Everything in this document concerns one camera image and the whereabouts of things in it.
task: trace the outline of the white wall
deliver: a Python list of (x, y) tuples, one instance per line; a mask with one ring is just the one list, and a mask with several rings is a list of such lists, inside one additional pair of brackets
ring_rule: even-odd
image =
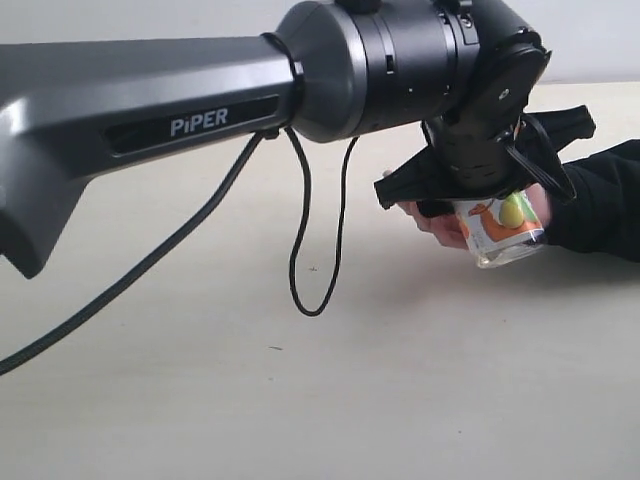
[[(21, 0), (0, 2), (0, 42), (252, 35), (295, 0)], [(635, 0), (509, 0), (555, 52), (545, 82), (637, 80)]]

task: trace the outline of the black cable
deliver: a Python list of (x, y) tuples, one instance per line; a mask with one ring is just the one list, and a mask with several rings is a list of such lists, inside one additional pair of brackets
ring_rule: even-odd
[(246, 165), (251, 155), (256, 150), (262, 140), (266, 138), (265, 133), (255, 134), (247, 143), (244, 150), (233, 164), (229, 173), (211, 196), (211, 198), (205, 203), (205, 205), (198, 210), (180, 229), (178, 229), (173, 235), (166, 239), (160, 246), (158, 246), (152, 253), (147, 255), (140, 263), (133, 267), (127, 274), (125, 274), (120, 280), (114, 283), (111, 287), (105, 290), (101, 295), (92, 300), (86, 307), (73, 315), (69, 320), (59, 325), (55, 329), (51, 330), (46, 335), (42, 336), (35, 342), (26, 346), (22, 350), (14, 353), (13, 355), (0, 361), (0, 377), (15, 370), (21, 365), (25, 364), (29, 360), (33, 359), (37, 355), (41, 354), (54, 344), (64, 339), (67, 335), (81, 327), (84, 323), (90, 320), (100, 310), (105, 308), (109, 303), (120, 296), (125, 290), (127, 290), (133, 283), (142, 277), (151, 267), (158, 263), (163, 257), (165, 257), (171, 250), (173, 250), (180, 242), (182, 242), (190, 233), (192, 233), (202, 222), (204, 222), (211, 213), (220, 205), (224, 197), (229, 192), (229, 189), (238, 178), (238, 175)]
[(351, 158), (351, 153), (353, 152), (353, 148), (356, 146), (359, 137), (355, 137), (349, 143), (349, 147), (344, 156), (344, 160), (342, 162), (342, 171), (340, 174), (340, 219), (338, 221), (338, 232), (336, 236), (336, 253), (335, 253), (335, 264), (333, 268), (333, 275), (331, 276), (331, 281), (329, 282), (329, 288), (327, 289), (327, 293), (321, 302), (320, 306), (316, 310), (308, 310), (302, 305), (300, 301), (300, 296), (298, 295), (298, 288), (296, 286), (296, 263), (298, 260), (298, 254), (300, 252), (300, 247), (302, 245), (302, 240), (304, 238), (304, 233), (307, 229), (307, 224), (309, 223), (309, 212), (311, 210), (311, 170), (309, 168), (309, 161), (307, 160), (307, 156), (304, 153), (304, 149), (298, 140), (295, 132), (291, 128), (286, 128), (285, 133), (289, 137), (291, 144), (293, 145), (294, 150), (298, 154), (298, 159), (300, 160), (300, 166), (302, 167), (302, 176), (304, 180), (304, 199), (302, 204), (302, 218), (300, 220), (300, 228), (298, 229), (298, 234), (296, 236), (296, 240), (293, 245), (293, 249), (291, 251), (291, 257), (289, 259), (289, 287), (291, 289), (291, 295), (293, 297), (293, 301), (298, 307), (298, 310), (302, 312), (304, 315), (309, 317), (317, 317), (324, 312), (331, 300), (331, 295), (333, 294), (333, 290), (336, 287), (336, 283), (338, 280), (338, 274), (340, 272), (340, 264), (342, 259), (342, 238), (344, 231), (344, 217), (347, 203), (347, 168), (349, 166), (349, 160)]

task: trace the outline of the hand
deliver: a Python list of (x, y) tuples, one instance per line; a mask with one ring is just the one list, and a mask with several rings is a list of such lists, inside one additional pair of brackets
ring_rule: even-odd
[[(384, 172), (384, 176), (390, 175), (391, 171)], [(538, 185), (532, 185), (526, 190), (533, 210), (538, 215), (543, 227), (547, 227), (551, 221), (551, 207), (547, 194)], [(467, 242), (462, 235), (460, 224), (455, 215), (441, 215), (435, 218), (426, 218), (418, 210), (416, 202), (401, 202), (398, 204), (408, 216), (416, 222), (418, 230), (431, 233), (443, 247), (468, 249)]]

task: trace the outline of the white table surface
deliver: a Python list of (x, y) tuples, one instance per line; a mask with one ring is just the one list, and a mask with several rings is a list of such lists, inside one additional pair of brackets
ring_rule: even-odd
[[(539, 87), (530, 110), (583, 103), (598, 132), (563, 159), (639, 135), (638, 84)], [(173, 232), (244, 141), (96, 181), (35, 280), (2, 262), (0, 355)], [(299, 283), (315, 306), (346, 143), (305, 145), (314, 192)], [(377, 204), (372, 183), (422, 147), (414, 125), (356, 148), (338, 286), (309, 319), (287, 282), (300, 169), (285, 136), (263, 144), (201, 229), (0, 380), (0, 478), (637, 480), (638, 267), (550, 250), (476, 269)]]

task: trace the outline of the robotic arm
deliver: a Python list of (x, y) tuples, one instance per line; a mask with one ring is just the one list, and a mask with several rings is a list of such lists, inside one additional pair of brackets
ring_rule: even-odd
[(327, 143), (420, 122), (383, 208), (534, 182), (570, 200), (557, 151), (595, 126), (524, 114), (550, 55), (501, 0), (309, 0), (255, 37), (0, 46), (0, 253), (33, 278), (91, 180), (284, 127)]

